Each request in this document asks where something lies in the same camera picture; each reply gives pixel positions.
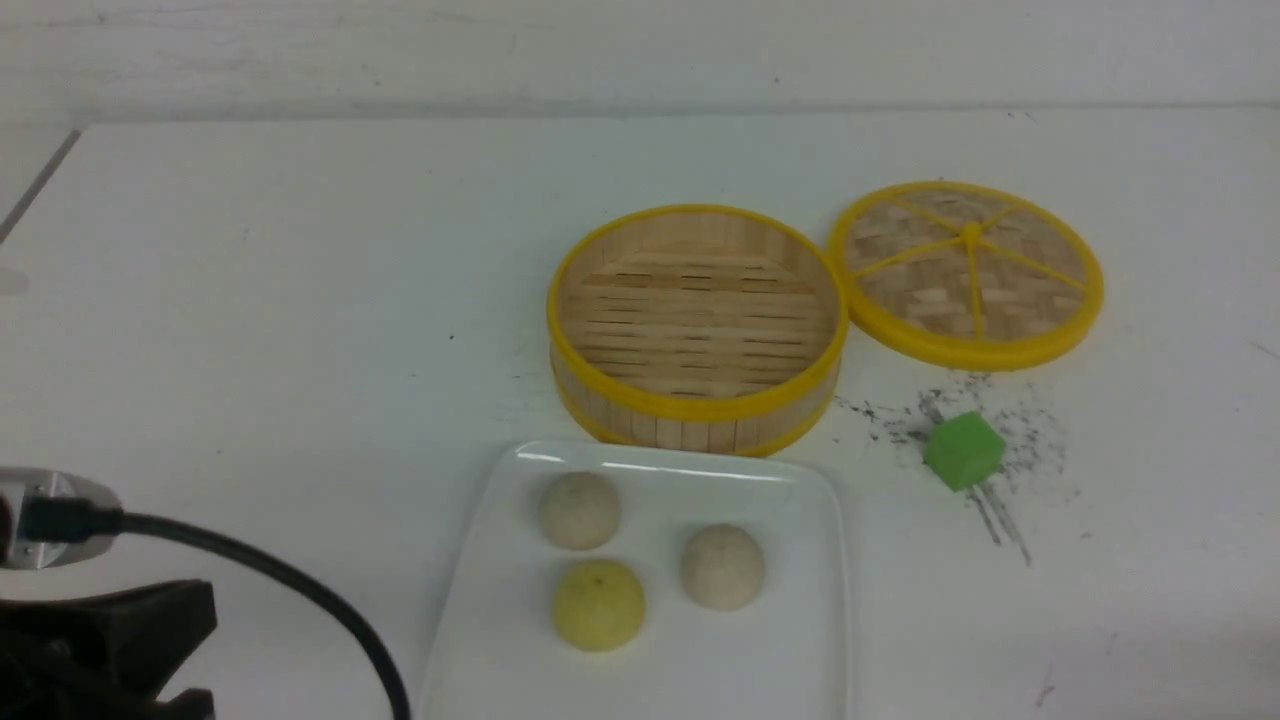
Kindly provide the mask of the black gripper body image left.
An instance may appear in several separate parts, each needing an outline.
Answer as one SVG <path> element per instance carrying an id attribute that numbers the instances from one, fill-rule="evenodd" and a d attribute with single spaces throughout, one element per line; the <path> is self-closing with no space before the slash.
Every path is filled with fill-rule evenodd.
<path id="1" fill-rule="evenodd" d="M 211 691 L 160 694 L 215 632 L 212 584 L 177 580 L 1 602 L 4 719 L 214 719 Z"/>

